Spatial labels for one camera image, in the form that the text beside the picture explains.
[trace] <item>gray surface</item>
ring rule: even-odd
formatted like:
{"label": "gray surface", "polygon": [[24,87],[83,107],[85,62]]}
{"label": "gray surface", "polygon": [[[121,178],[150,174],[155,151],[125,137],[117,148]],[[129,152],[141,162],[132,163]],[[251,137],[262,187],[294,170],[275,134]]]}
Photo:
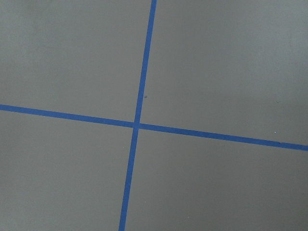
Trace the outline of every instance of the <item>gray surface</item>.
{"label": "gray surface", "polygon": [[149,0],[0,0],[0,103],[133,120]]}
{"label": "gray surface", "polygon": [[141,130],[127,231],[306,231],[307,152]]}
{"label": "gray surface", "polygon": [[158,1],[141,121],[308,144],[307,38],[305,0]]}
{"label": "gray surface", "polygon": [[130,128],[0,112],[0,230],[116,231]]}

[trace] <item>blue line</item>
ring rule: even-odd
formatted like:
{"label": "blue line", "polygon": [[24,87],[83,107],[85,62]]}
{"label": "blue line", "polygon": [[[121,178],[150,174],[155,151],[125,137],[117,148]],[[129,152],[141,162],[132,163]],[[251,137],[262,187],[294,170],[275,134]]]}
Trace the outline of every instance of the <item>blue line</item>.
{"label": "blue line", "polygon": [[168,133],[196,136],[196,137],[204,137],[204,138],[211,138],[211,139],[216,139],[216,140],[234,141],[234,142],[241,142],[241,143],[252,143],[252,144],[257,144],[257,145],[308,151],[308,146],[301,145],[301,144],[282,143],[282,142],[277,142],[277,141],[260,140],[260,139],[247,138],[247,137],[241,137],[241,136],[231,136],[231,135],[224,135],[224,134],[204,132],[204,131],[187,130],[187,129],[181,129],[181,128],[171,128],[171,127],[164,127],[164,126],[151,125],[151,124],[140,124],[139,129],[161,131],[161,132],[168,132]]}
{"label": "blue line", "polygon": [[127,167],[127,172],[126,172],[123,202],[122,202],[121,216],[120,216],[120,223],[119,223],[119,231],[124,231],[125,224],[126,224],[130,186],[131,186],[131,180],[132,180],[133,169],[134,169],[134,161],[135,161],[139,125],[140,125],[140,118],[141,118],[141,111],[142,111],[145,80],[146,80],[146,73],[148,69],[148,62],[149,62],[149,55],[150,55],[155,9],[156,9],[156,0],[152,0],[151,8],[150,8],[150,15],[149,15],[148,29],[147,29],[145,45],[144,45],[143,61],[142,61],[139,91],[138,91],[137,105],[136,105],[136,114],[135,114],[135,120],[134,120],[134,129],[133,129],[133,133],[131,137],[131,145],[130,145],[130,152],[129,152],[129,158],[128,158],[128,167]]}
{"label": "blue line", "polygon": [[31,114],[31,115],[37,115],[37,116],[47,116],[47,117],[54,117],[54,118],[79,120],[79,121],[98,123],[98,124],[108,124],[108,125],[115,125],[115,126],[128,127],[128,128],[132,128],[134,125],[134,123],[132,122],[122,121],[122,120],[106,119],[106,118],[92,117],[92,116],[86,116],[86,115],[84,116],[75,115],[75,114],[68,114],[68,113],[62,113],[62,112],[32,109],[32,108],[26,108],[26,107],[9,106],[9,105],[3,105],[3,104],[0,104],[0,110],[8,111],[8,112]]}

